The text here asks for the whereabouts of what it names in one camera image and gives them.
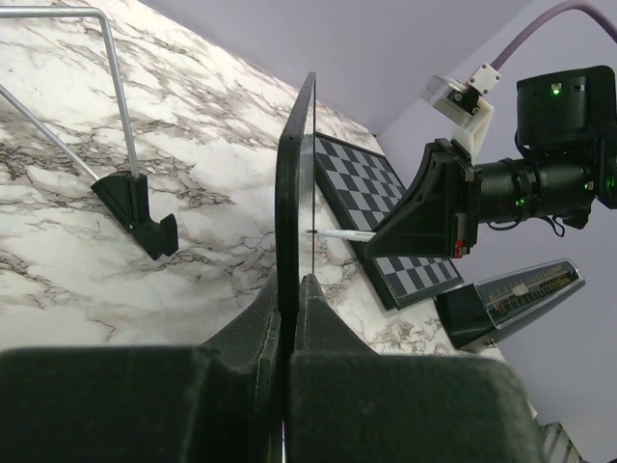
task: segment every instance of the stylus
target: stylus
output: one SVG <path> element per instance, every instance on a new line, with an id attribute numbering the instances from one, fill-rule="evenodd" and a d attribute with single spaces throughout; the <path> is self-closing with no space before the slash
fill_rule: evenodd
<path id="1" fill-rule="evenodd" d="M 348 241 L 367 242 L 375 236 L 373 231 L 357 231 L 357 230 L 315 230 L 315 234 L 320 236 L 328 236 L 330 238 L 346 239 Z"/>

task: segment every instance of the checkerboard pattern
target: checkerboard pattern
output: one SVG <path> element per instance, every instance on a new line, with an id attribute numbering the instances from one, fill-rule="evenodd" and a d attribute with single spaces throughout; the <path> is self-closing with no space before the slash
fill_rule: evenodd
<path id="1" fill-rule="evenodd" d="M 317 184 L 340 226 L 373 230 L 406 191 L 386 158 L 321 134 L 315 144 Z M 351 245 L 387 309 L 402 309 L 462 282 L 450 259 L 367 259 L 361 243 Z"/>

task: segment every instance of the black triangular mount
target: black triangular mount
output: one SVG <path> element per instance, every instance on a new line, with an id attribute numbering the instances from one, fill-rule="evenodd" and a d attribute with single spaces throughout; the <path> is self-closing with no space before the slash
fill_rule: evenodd
<path id="1" fill-rule="evenodd" d="M 171 256 L 177 251 L 174 215 L 168 215 L 159 224 L 150 218 L 148 177 L 143 174 L 134 177 L 125 171 L 114 172 L 100 178 L 92 189 L 151 258 L 157 260 L 163 254 Z"/>
<path id="2" fill-rule="evenodd" d="M 370 259 L 455 258 L 477 241 L 480 175 L 456 142 L 426 145 L 416 178 L 364 245 Z"/>

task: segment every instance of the white marble pattern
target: white marble pattern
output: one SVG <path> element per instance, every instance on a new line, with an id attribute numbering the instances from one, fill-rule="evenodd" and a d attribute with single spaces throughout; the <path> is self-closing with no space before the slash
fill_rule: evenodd
<path id="1" fill-rule="evenodd" d="M 136 0 L 27 4 L 109 16 L 152 216 L 175 214 L 180 249 L 149 259 L 89 179 L 0 98 L 0 349 L 208 339 L 275 263 L 276 147 L 296 92 Z M 4 19 L 0 53 L 2 84 L 100 175 L 128 168 L 95 20 Z M 317 118 L 318 130 L 379 151 L 335 111 L 319 106 Z M 321 195 L 317 209 L 319 228 L 335 226 Z M 454 353 L 432 301 L 385 312 L 347 244 L 320 238 L 316 274 L 375 350 Z"/>

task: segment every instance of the silver metal frame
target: silver metal frame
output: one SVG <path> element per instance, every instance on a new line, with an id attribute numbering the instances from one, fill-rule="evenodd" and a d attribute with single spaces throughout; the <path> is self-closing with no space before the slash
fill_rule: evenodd
<path id="1" fill-rule="evenodd" d="M 122 122 L 122 130 L 124 132 L 124 142 L 128 151 L 128 162 L 130 164 L 131 175 L 139 176 L 139 165 L 137 163 L 137 153 L 135 152 L 135 142 L 133 140 L 133 132 L 131 130 L 131 121 L 128 116 L 128 107 L 126 106 L 126 97 L 124 96 L 124 88 L 118 66 L 118 56 L 116 55 L 116 47 L 112 37 L 112 29 L 109 25 L 109 20 L 104 12 L 98 8 L 82 8 L 82 7 L 0 7 L 0 19 L 21 19 L 33 17 L 95 17 L 100 22 L 100 27 L 105 40 L 105 49 L 107 50 L 107 58 L 109 59 L 109 67 L 114 81 L 114 89 L 116 90 L 116 99 L 118 100 L 118 108 L 120 109 L 120 117 Z M 81 169 L 83 169 L 93 181 L 98 181 L 99 176 L 75 154 L 67 145 L 65 145 L 56 135 L 53 134 L 44 123 L 32 114 L 28 108 L 21 104 L 5 87 L 0 85 L 0 95 L 7 99 L 28 121 L 30 121 L 38 130 L 40 130 L 54 145 L 60 148 L 72 161 L 74 161 Z"/>

